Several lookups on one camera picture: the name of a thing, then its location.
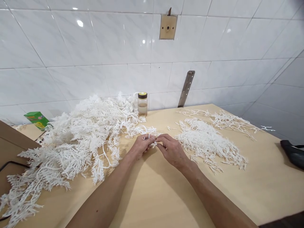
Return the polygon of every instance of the wall mount plate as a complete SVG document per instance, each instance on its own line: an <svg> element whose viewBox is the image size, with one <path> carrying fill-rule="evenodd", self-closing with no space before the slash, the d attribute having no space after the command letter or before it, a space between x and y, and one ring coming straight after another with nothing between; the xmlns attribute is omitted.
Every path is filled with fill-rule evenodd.
<svg viewBox="0 0 304 228"><path fill-rule="evenodd" d="M174 40L177 24L177 16L161 16L160 40Z"/></svg>

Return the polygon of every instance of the metal bracket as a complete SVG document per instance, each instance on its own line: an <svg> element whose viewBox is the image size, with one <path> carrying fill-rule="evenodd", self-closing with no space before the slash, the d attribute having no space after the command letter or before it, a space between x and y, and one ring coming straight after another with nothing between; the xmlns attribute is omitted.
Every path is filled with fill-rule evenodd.
<svg viewBox="0 0 304 228"><path fill-rule="evenodd" d="M180 101L178 103L178 108L182 108L185 105L190 87L191 87L191 83L194 77L195 71L188 71L187 76L186 76L186 80L184 83L184 87L183 87L183 91L181 92L180 95Z"/></svg>

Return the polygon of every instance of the juice box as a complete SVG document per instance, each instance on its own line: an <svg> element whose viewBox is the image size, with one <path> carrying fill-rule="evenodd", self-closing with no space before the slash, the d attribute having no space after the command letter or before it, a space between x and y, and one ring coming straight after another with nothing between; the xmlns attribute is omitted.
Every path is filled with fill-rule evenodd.
<svg viewBox="0 0 304 228"><path fill-rule="evenodd" d="M24 115L30 122L32 122L36 127L38 127L41 131L44 131L47 126L49 120L41 114L41 112L29 112Z"/></svg>

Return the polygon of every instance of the jar lid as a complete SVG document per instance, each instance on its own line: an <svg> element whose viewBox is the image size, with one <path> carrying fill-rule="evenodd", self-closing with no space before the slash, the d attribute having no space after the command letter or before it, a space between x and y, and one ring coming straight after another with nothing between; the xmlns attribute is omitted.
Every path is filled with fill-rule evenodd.
<svg viewBox="0 0 304 228"><path fill-rule="evenodd" d="M139 92L138 98L139 99L146 99L148 97L148 94L146 92Z"/></svg>

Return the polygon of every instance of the white ceramic tile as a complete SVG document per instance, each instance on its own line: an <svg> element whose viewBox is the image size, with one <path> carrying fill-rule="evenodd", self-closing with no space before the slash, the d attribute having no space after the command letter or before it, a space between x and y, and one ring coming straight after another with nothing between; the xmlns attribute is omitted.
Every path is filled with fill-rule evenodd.
<svg viewBox="0 0 304 228"><path fill-rule="evenodd" d="M12 12L45 66L73 65L51 11L13 10Z"/></svg>
<svg viewBox="0 0 304 228"><path fill-rule="evenodd" d="M304 4L298 9L293 19L304 20Z"/></svg>
<svg viewBox="0 0 304 228"><path fill-rule="evenodd" d="M265 89L265 85L249 85L191 90L188 94L185 106L202 104L223 106L254 102L260 97Z"/></svg>
<svg viewBox="0 0 304 228"><path fill-rule="evenodd" d="M262 0L254 17L273 18L285 0Z"/></svg>
<svg viewBox="0 0 304 228"><path fill-rule="evenodd" d="M172 63L152 63L151 76L147 83L150 93L167 92Z"/></svg>
<svg viewBox="0 0 304 228"><path fill-rule="evenodd" d="M193 62L191 70L195 71L190 90L205 89L208 81L208 69L211 62Z"/></svg>
<svg viewBox="0 0 304 228"><path fill-rule="evenodd" d="M135 92L134 85L128 74L128 65L104 65L102 66L102 75L106 77L110 96L117 96L119 92L122 95L131 95Z"/></svg>
<svg viewBox="0 0 304 228"><path fill-rule="evenodd" d="M88 8L103 12L153 13L153 0L91 0Z"/></svg>
<svg viewBox="0 0 304 228"><path fill-rule="evenodd" d="M249 18L230 18L220 43L213 42L212 48L208 47L208 55L214 60L240 59L238 46L250 21Z"/></svg>
<svg viewBox="0 0 304 228"><path fill-rule="evenodd" d="M179 28L181 17L177 17L177 29ZM175 40L159 40L161 25L161 15L153 15L153 29L152 29L152 53L151 62L173 62L175 58Z"/></svg>
<svg viewBox="0 0 304 228"><path fill-rule="evenodd" d="M291 19L302 5L302 0L262 0L254 17Z"/></svg>
<svg viewBox="0 0 304 228"><path fill-rule="evenodd" d="M65 100L46 68L16 69L16 71L22 78L20 84L28 93L24 94L26 102L19 104Z"/></svg>
<svg viewBox="0 0 304 228"><path fill-rule="evenodd" d="M44 67L9 10L1 10L0 31L0 68Z"/></svg>
<svg viewBox="0 0 304 228"><path fill-rule="evenodd" d="M103 66L50 67L48 71L67 100L86 99L97 94L108 97Z"/></svg>
<svg viewBox="0 0 304 228"><path fill-rule="evenodd" d="M100 65L88 12L52 11L74 64Z"/></svg>
<svg viewBox="0 0 304 228"><path fill-rule="evenodd" d="M297 142L303 141L303 117L255 102L243 115L259 125L270 126L279 134Z"/></svg>
<svg viewBox="0 0 304 228"><path fill-rule="evenodd" d="M69 114L72 110L70 104L67 101L20 104L19 107L26 113L32 111L39 111L49 121L52 121L52 118L54 117L61 116L64 112Z"/></svg>
<svg viewBox="0 0 304 228"><path fill-rule="evenodd" d="M275 84L304 88L304 58L296 58L274 81Z"/></svg>
<svg viewBox="0 0 304 228"><path fill-rule="evenodd" d="M218 46L228 21L227 17L207 17L194 61L220 60Z"/></svg>
<svg viewBox="0 0 304 228"><path fill-rule="evenodd" d="M152 47L151 14L125 15L125 48L127 63L150 63Z"/></svg>
<svg viewBox="0 0 304 228"><path fill-rule="evenodd" d="M0 9L7 9L7 5L3 0L0 0Z"/></svg>
<svg viewBox="0 0 304 228"><path fill-rule="evenodd" d="M299 54L299 56L298 56L299 58L304 58L304 51L302 51L302 53L301 54Z"/></svg>
<svg viewBox="0 0 304 228"><path fill-rule="evenodd" d="M103 64L127 63L124 46L125 14L89 12Z"/></svg>
<svg viewBox="0 0 304 228"><path fill-rule="evenodd" d="M152 93L154 87L149 83L151 64L128 64L128 77L134 92Z"/></svg>
<svg viewBox="0 0 304 228"><path fill-rule="evenodd" d="M252 18L261 0L212 0L209 16Z"/></svg>
<svg viewBox="0 0 304 228"><path fill-rule="evenodd" d="M83 0L47 0L51 10L88 10L92 1Z"/></svg>
<svg viewBox="0 0 304 228"><path fill-rule="evenodd" d="M149 111L165 108L166 93L149 94Z"/></svg>
<svg viewBox="0 0 304 228"><path fill-rule="evenodd" d="M26 103L22 78L15 69L0 70L0 105Z"/></svg>
<svg viewBox="0 0 304 228"><path fill-rule="evenodd" d="M258 103L304 116L304 88L272 84L257 100Z"/></svg>
<svg viewBox="0 0 304 228"><path fill-rule="evenodd" d="M70 104L71 106L71 110L74 110L75 106L78 105L81 101L83 101L85 99L80 99L80 100L68 100L67 102Z"/></svg>
<svg viewBox="0 0 304 228"><path fill-rule="evenodd" d="M297 57L304 49L304 21L291 20L263 58Z"/></svg>
<svg viewBox="0 0 304 228"><path fill-rule="evenodd" d="M194 78L194 87L191 89L241 86L256 65L255 60L213 61L207 68L208 72L205 71L205 76L200 81Z"/></svg>
<svg viewBox="0 0 304 228"><path fill-rule="evenodd" d="M181 91L166 93L165 109L177 108L178 102L180 101L180 97L181 97Z"/></svg>
<svg viewBox="0 0 304 228"><path fill-rule="evenodd" d="M182 15L207 16L211 0L184 0Z"/></svg>
<svg viewBox="0 0 304 228"><path fill-rule="evenodd" d="M65 100L45 68L0 70L0 105Z"/></svg>
<svg viewBox="0 0 304 228"><path fill-rule="evenodd" d="M183 89L187 73L191 70L191 65L191 62L172 63L168 85L169 92L181 91Z"/></svg>
<svg viewBox="0 0 304 228"><path fill-rule="evenodd" d="M154 0L154 14L168 14L170 7L171 14L181 14L184 0Z"/></svg>
<svg viewBox="0 0 304 228"><path fill-rule="evenodd" d="M303 0L285 0L274 18L291 19L298 9L303 5Z"/></svg>
<svg viewBox="0 0 304 228"><path fill-rule="evenodd" d="M23 116L24 114L26 112L18 105L0 106L0 120L10 126L30 124L31 122Z"/></svg>
<svg viewBox="0 0 304 228"><path fill-rule="evenodd" d="M231 16L238 0L212 0L208 16Z"/></svg>
<svg viewBox="0 0 304 228"><path fill-rule="evenodd" d="M47 10L46 0L5 0L10 9Z"/></svg>
<svg viewBox="0 0 304 228"><path fill-rule="evenodd" d="M220 106L220 108L230 112L233 115L242 117L253 103L231 104Z"/></svg>
<svg viewBox="0 0 304 228"><path fill-rule="evenodd" d="M252 19L239 46L236 59L261 59L289 21Z"/></svg>
<svg viewBox="0 0 304 228"><path fill-rule="evenodd" d="M270 80L269 83L274 83L274 81L285 71L285 69L294 61L294 58L290 58L284 66L276 73L276 75Z"/></svg>
<svg viewBox="0 0 304 228"><path fill-rule="evenodd" d="M205 21L204 16L181 16L175 34L174 62L194 61Z"/></svg>
<svg viewBox="0 0 304 228"><path fill-rule="evenodd" d="M232 16L252 18L262 0L238 0Z"/></svg>
<svg viewBox="0 0 304 228"><path fill-rule="evenodd" d="M247 72L243 85L267 84L289 59L255 60L256 65Z"/></svg>

